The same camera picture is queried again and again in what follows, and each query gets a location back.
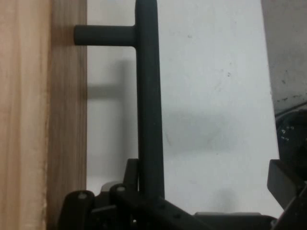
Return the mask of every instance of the wood grain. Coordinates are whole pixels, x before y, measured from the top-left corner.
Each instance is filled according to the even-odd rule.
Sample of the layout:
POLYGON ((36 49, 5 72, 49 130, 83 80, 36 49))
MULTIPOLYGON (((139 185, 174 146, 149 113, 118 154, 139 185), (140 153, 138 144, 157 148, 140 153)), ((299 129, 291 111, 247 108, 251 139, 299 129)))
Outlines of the wood grain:
POLYGON ((52 1, 52 68, 48 148, 48 228, 65 195, 86 186, 86 47, 73 44, 73 27, 86 24, 86 1, 52 1))
POLYGON ((43 230, 85 188, 86 0, 0 0, 0 229, 43 230))
POLYGON ((49 1, 0 1, 0 229, 43 229, 49 1))

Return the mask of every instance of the white wall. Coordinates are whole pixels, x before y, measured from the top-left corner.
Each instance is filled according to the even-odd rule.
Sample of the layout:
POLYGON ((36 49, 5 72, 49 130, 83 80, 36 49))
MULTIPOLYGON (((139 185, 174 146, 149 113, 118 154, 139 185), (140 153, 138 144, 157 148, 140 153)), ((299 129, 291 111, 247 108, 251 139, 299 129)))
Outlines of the white wall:
MULTIPOLYGON (((266 188, 278 157, 260 0, 159 0, 166 198, 194 213, 281 208, 266 188)), ((134 0, 88 0, 88 23, 133 25, 134 0)), ((133 48, 88 48, 88 189, 137 156, 133 48)))

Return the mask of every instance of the black mechanical part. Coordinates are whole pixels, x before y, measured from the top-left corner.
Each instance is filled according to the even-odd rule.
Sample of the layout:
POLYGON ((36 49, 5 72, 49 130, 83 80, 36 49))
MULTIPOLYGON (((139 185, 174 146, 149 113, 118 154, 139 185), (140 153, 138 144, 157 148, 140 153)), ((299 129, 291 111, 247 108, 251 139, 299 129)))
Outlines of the black mechanical part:
POLYGON ((195 217, 215 230, 270 230, 276 218, 255 213, 197 213, 195 217))
POLYGON ((138 180, 139 160, 128 159, 123 183, 134 191, 138 191, 138 180))
POLYGON ((88 228, 88 216, 93 209, 94 194, 89 191, 77 191, 65 197, 58 230, 85 230, 88 228))
POLYGON ((280 160, 307 181, 307 110, 281 117, 276 130, 280 160))
POLYGON ((303 190, 305 182, 280 160, 271 160, 268 176, 268 189, 285 209, 303 190))
POLYGON ((307 229, 306 183, 280 160, 271 160, 268 189, 284 208, 272 229, 307 229))
POLYGON ((85 46, 135 47, 140 193, 164 197, 157 1, 136 0, 135 26, 78 25, 74 41, 85 46))

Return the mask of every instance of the vertical black pole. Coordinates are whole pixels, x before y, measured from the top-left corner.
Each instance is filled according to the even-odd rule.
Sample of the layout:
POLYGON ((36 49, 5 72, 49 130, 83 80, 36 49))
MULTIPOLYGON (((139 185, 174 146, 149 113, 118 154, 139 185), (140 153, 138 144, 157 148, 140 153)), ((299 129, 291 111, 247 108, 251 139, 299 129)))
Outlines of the vertical black pole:
POLYGON ((158 14, 156 0, 137 0, 140 192, 164 197, 158 14))
POLYGON ((75 26, 76 45, 133 46, 137 56, 140 193, 164 198, 156 0, 136 0, 135 26, 75 26))

